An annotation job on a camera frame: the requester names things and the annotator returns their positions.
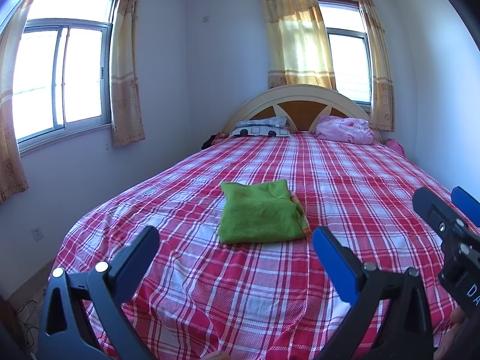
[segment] wall socket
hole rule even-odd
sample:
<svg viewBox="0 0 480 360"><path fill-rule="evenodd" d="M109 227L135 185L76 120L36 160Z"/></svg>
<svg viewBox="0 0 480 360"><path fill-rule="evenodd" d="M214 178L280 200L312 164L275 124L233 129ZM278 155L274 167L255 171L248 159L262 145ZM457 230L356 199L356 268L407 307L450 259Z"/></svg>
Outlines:
<svg viewBox="0 0 480 360"><path fill-rule="evenodd" d="M40 227L35 227L30 231L32 232L33 239L35 241L39 241L40 239L43 238L43 233L42 233L42 230L40 230Z"/></svg>

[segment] window frame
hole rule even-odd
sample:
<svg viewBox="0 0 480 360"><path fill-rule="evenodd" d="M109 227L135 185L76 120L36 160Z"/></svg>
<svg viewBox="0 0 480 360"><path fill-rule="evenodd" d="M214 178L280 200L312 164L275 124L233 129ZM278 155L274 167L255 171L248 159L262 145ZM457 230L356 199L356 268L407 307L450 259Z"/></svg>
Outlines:
<svg viewBox="0 0 480 360"><path fill-rule="evenodd" d="M110 9L109 22L97 22L83 19L30 19L26 22L23 33L39 32L39 31L57 31L57 42L55 46L55 55L53 59L52 69L52 118L53 127L48 130L39 131L37 133L28 135L17 140L19 151L21 153L29 151L37 146L47 143L57 142L72 135L97 130L99 128L108 127L111 124L111 109L110 109L110 42L113 29L113 14L118 0L112 1ZM67 37L65 40L65 53L63 55L63 72L61 80L62 92L62 109L63 109L63 125L57 124L56 107L55 107L55 88L56 88L56 70L59 56L59 42L62 36L62 31L67 28ZM100 104L102 114L100 116L90 117L87 119L67 122L65 118L65 104L64 104L64 85L65 85L65 59L67 55L68 40L71 29L86 29L100 31L102 33L102 44L100 50Z"/></svg>
<svg viewBox="0 0 480 360"><path fill-rule="evenodd" d="M330 4L330 5L339 5L345 8L355 8L359 10L359 5L357 1L353 0L318 0L318 4L320 6L321 3ZM344 30L343 28L333 28L333 27L325 27L328 37L328 43L330 44L330 35L339 35L339 36L350 36L352 38L358 38L363 40L363 46L365 47L365 52L367 56L368 62L368 81L369 81L369 88L370 88L370 102L362 102L362 101L355 101L352 100L354 103L358 104L367 114L371 111L371 102L372 102L372 70L371 70L371 54L370 54L370 44L368 40L368 32L358 32L353 30Z"/></svg>

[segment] wooden headboard panel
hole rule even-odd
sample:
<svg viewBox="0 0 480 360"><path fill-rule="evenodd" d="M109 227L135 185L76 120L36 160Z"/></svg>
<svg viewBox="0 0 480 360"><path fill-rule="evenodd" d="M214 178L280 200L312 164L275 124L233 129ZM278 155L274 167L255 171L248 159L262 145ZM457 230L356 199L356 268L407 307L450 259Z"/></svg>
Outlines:
<svg viewBox="0 0 480 360"><path fill-rule="evenodd" d="M284 85L270 89L243 105L226 124L223 132L231 133L241 120L286 116L290 131L315 132L318 116L333 115L368 120L367 113L344 95L315 85ZM380 133L375 138L382 142Z"/></svg>

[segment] curtain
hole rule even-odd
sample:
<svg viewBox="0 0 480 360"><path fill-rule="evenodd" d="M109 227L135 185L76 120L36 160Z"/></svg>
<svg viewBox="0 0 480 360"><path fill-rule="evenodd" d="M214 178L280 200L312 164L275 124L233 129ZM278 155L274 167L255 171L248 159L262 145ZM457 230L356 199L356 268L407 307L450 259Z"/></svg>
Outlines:
<svg viewBox="0 0 480 360"><path fill-rule="evenodd" d="M138 0L118 0L110 48L110 104L114 147L145 139L136 76L137 21Z"/></svg>
<svg viewBox="0 0 480 360"><path fill-rule="evenodd" d="M336 89L330 42L318 0L261 0L270 52L268 87Z"/></svg>
<svg viewBox="0 0 480 360"><path fill-rule="evenodd" d="M395 130L394 91L390 63L385 45L385 30L380 24L372 0L358 0L360 14L367 26L372 70L372 104L370 127L384 131Z"/></svg>
<svg viewBox="0 0 480 360"><path fill-rule="evenodd" d="M28 189L14 130L13 86L18 47L33 0L23 0L0 34L0 204Z"/></svg>

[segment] baseboard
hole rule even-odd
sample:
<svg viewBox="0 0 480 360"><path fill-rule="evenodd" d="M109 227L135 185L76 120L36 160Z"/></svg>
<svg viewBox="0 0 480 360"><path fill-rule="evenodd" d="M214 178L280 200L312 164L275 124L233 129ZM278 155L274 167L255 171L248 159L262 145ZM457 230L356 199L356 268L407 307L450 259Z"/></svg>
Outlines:
<svg viewBox="0 0 480 360"><path fill-rule="evenodd" d="M10 297L7 299L14 310L20 309L33 295L41 290L49 281L49 275L55 260L49 261L35 275L23 283Z"/></svg>

